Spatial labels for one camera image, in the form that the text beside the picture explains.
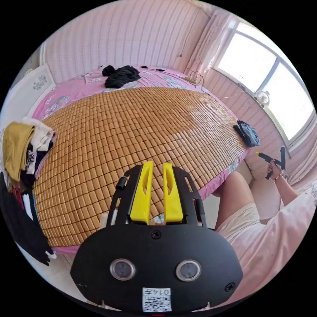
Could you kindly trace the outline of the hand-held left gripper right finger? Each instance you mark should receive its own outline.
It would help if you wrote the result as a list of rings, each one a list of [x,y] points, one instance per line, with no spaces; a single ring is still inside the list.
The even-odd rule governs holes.
[[[183,212],[171,163],[163,163],[163,205],[164,222],[182,222]]]

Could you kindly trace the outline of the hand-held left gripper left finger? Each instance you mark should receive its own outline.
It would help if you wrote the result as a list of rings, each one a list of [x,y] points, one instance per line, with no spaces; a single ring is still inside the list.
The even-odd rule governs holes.
[[[132,221],[149,221],[151,215],[153,162],[144,162],[130,212]]]

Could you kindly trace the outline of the person's right hand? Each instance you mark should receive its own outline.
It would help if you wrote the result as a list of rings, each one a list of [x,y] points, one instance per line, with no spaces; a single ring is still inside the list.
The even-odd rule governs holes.
[[[282,170],[271,160],[267,167],[267,174],[270,174],[270,179],[275,183],[278,178],[283,176]]]

